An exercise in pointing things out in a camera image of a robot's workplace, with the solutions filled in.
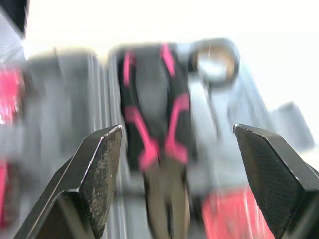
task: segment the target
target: cutting pliers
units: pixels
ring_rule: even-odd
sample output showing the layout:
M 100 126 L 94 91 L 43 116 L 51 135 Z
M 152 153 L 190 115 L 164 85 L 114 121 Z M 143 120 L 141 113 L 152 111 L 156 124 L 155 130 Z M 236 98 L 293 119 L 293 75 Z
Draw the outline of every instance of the cutting pliers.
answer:
M 156 239 L 184 239 L 187 234 L 189 207 L 185 175 L 193 141 L 185 76 L 167 44 L 158 52 L 137 55 L 127 51 L 124 55 L 120 84 L 128 160 L 135 160 L 144 176 L 148 220 Z M 162 90 L 157 85 L 160 81 L 162 85 L 167 82 L 167 91 L 162 99 L 154 101 L 152 96 L 156 98 Z M 154 104 L 147 111 L 142 102 L 145 94 L 150 96 L 147 104 L 152 100 Z M 153 109 L 159 115 L 156 119 L 149 115 Z M 162 109 L 165 117 L 160 119 Z

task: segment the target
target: textured metal surface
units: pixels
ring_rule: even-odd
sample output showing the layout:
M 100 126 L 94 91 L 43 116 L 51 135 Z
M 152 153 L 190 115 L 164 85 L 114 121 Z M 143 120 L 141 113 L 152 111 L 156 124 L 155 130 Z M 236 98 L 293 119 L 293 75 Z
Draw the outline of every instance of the textured metal surface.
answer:
M 319 178 L 281 136 L 234 127 L 249 185 L 276 239 L 319 237 Z
M 116 174 L 112 175 L 111 169 L 113 164 L 118 165 L 121 139 L 120 126 L 86 137 L 72 159 L 54 174 L 14 238 L 55 238 L 50 233 L 54 229 L 59 238 L 101 238 L 115 187 Z M 68 193 L 73 203 L 65 209 L 61 204 L 66 203 Z M 77 214 L 70 216 L 67 207 L 74 207 Z M 57 222 L 64 219 L 66 225 L 58 229 L 51 217 Z M 77 217 L 80 222 L 69 222 Z M 85 231 L 86 237 L 79 237 L 73 230 Z

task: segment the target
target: plier jaw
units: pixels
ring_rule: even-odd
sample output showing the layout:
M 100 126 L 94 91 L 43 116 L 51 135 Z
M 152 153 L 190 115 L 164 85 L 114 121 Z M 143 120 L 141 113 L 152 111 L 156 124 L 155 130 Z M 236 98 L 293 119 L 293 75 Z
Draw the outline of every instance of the plier jaw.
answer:
M 184 239 L 189 224 L 185 165 L 166 157 L 144 173 L 149 226 L 155 239 Z

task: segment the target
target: gray plastic compartment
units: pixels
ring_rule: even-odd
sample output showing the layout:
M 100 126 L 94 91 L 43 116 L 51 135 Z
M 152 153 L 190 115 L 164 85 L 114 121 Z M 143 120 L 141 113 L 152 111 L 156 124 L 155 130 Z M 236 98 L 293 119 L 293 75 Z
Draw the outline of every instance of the gray plastic compartment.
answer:
M 189 44 L 171 44 L 178 53 L 179 60 L 186 66 L 191 52 L 211 40 Z M 150 47 L 131 47 L 142 52 Z M 124 124 L 120 110 L 120 91 L 117 64 L 123 58 L 125 49 L 119 49 L 109 58 L 109 93 L 111 124 Z M 247 177 L 232 126 L 245 123 L 273 130 L 269 114 L 249 75 L 245 65 L 240 64 L 238 79 L 228 89 L 211 92 L 214 115 L 208 112 L 208 105 L 199 77 L 189 75 L 191 107 L 198 148 L 198 161 L 188 169 L 190 191 L 193 194 L 208 194 L 215 190 L 227 190 L 247 185 Z M 143 178 L 138 173 L 131 174 L 126 159 L 127 139 L 124 137 L 121 149 L 117 190 L 143 192 Z M 204 227 L 193 223 L 190 239 L 205 238 Z M 143 199 L 119 197 L 113 203 L 104 238 L 109 239 L 151 239 L 147 223 L 145 201 Z
M 55 171 L 88 134 L 109 125 L 106 80 L 95 55 L 68 51 L 35 57 L 23 66 L 29 80 L 23 120 L 0 126 L 1 155 L 17 165 L 21 205 L 13 238 Z

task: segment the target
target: pink handle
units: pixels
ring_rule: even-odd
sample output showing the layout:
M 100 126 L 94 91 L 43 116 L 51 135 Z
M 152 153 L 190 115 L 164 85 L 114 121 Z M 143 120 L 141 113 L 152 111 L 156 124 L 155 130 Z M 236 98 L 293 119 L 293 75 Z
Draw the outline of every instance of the pink handle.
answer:
M 140 170 L 145 171 L 158 159 L 159 146 L 157 141 L 150 137 L 143 118 L 135 107 L 125 107 L 124 113 L 126 122 L 134 123 L 142 138 L 145 151 L 139 156 L 139 165 Z
M 188 111 L 189 108 L 190 108 L 189 95 L 187 93 L 184 93 L 175 99 L 171 118 L 170 118 L 168 135 L 165 141 L 166 153 L 170 154 L 171 156 L 173 156 L 175 159 L 177 159 L 183 164 L 186 164 L 188 162 L 187 148 L 181 143 L 176 141 L 175 134 L 176 134 L 179 114 L 182 111 Z

